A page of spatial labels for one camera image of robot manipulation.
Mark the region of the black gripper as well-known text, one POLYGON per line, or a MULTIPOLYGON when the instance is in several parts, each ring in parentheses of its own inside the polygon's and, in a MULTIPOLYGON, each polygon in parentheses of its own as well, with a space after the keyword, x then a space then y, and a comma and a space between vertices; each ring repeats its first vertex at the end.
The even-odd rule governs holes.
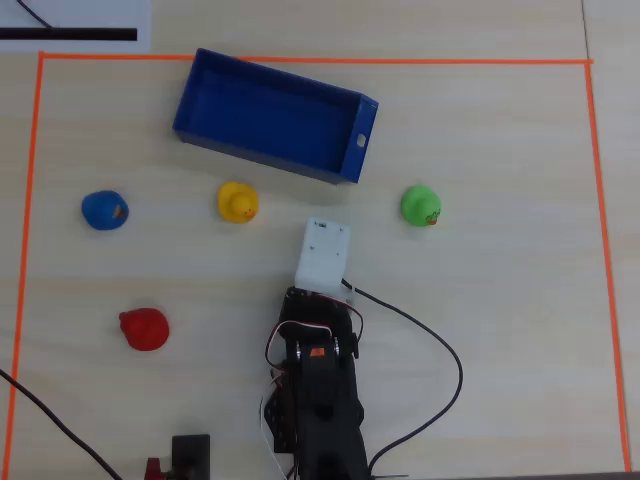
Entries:
POLYGON ((361 321, 361 313, 345 301, 290 287, 280 312, 280 337, 300 345, 335 339, 341 355, 358 358, 361 330, 355 332, 353 316, 361 321))

